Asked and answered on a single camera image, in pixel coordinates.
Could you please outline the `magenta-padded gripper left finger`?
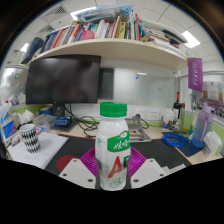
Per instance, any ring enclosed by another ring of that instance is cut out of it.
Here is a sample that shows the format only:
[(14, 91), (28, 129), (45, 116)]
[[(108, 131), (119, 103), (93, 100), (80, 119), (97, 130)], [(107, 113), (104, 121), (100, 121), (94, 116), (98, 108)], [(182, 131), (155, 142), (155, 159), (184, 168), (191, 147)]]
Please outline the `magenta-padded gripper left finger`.
[(95, 149), (90, 149), (80, 159), (71, 159), (59, 176), (80, 187), (95, 189), (99, 182)]

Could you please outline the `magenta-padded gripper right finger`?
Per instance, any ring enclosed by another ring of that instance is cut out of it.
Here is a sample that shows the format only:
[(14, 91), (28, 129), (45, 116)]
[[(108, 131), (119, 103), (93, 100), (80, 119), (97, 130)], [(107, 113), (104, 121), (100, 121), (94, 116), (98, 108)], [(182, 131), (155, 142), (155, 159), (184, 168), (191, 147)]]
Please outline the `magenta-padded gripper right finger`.
[(155, 159), (146, 159), (138, 150), (131, 149), (128, 162), (128, 175), (132, 189), (141, 188), (166, 176)]

